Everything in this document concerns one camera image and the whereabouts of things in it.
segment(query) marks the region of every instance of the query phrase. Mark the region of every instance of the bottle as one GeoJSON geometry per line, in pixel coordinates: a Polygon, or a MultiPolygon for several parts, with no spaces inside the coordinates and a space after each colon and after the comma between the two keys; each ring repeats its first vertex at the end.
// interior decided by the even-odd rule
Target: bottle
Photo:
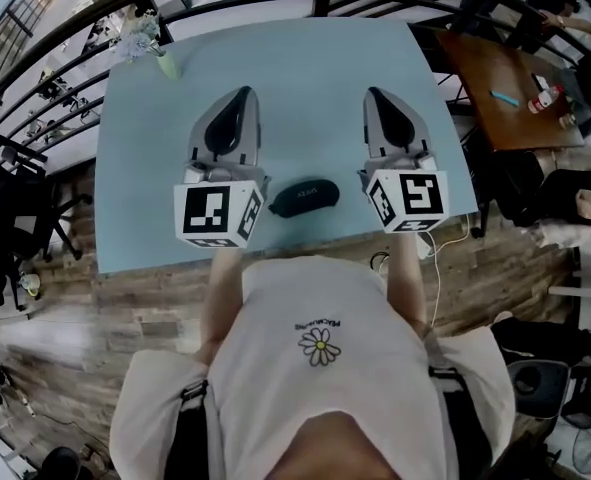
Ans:
{"type": "Polygon", "coordinates": [[[561,85],[553,85],[545,91],[540,92],[535,98],[528,102],[528,110],[533,114],[537,114],[544,110],[546,107],[550,107],[555,100],[562,94],[561,85]]]}

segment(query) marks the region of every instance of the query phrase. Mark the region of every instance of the white t-shirt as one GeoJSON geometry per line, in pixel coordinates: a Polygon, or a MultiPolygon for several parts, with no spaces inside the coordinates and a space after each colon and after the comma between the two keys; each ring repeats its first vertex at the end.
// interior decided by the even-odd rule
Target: white t-shirt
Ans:
{"type": "MultiPolygon", "coordinates": [[[[369,269],[321,257],[261,262],[208,378],[226,478],[265,478],[309,418],[352,416],[404,480],[451,480],[440,398],[424,344],[369,269]]],[[[494,458],[508,445],[513,390],[492,334],[440,340],[466,379],[494,458]]]]}

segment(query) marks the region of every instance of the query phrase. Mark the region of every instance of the wooden floor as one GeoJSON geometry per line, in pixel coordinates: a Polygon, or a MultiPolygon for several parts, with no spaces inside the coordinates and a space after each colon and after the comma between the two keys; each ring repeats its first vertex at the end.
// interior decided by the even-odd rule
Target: wooden floor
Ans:
{"type": "MultiPolygon", "coordinates": [[[[91,166],[75,178],[74,191],[92,194],[93,183],[91,166]]],[[[38,413],[31,419],[7,391],[10,405],[0,410],[0,421],[8,414],[15,417],[12,432],[5,436],[16,446],[27,445],[25,455],[37,465],[61,445],[80,450],[88,444],[106,455],[111,417],[131,355],[143,348],[191,352],[199,342],[197,315],[208,263],[98,275],[93,208],[76,212],[72,234],[84,257],[76,262],[60,253],[50,264],[36,263],[44,289],[41,300],[29,302],[38,308],[34,318],[0,325],[0,362],[38,413]]],[[[451,219],[435,238],[443,243],[461,237],[464,230],[465,222],[451,219]]],[[[382,233],[375,233],[282,255],[318,253],[368,264],[386,243],[382,233]]],[[[549,297],[546,290],[563,282],[572,267],[570,253],[537,249],[527,236],[492,215],[485,239],[469,238],[439,255],[439,332],[461,333],[489,323],[504,310],[526,319],[564,319],[568,301],[549,297]]],[[[424,261],[422,269],[433,307],[433,260],[424,261]]],[[[90,467],[97,475],[105,471],[100,463],[90,467]]],[[[117,475],[109,472],[103,478],[117,475]]]]}

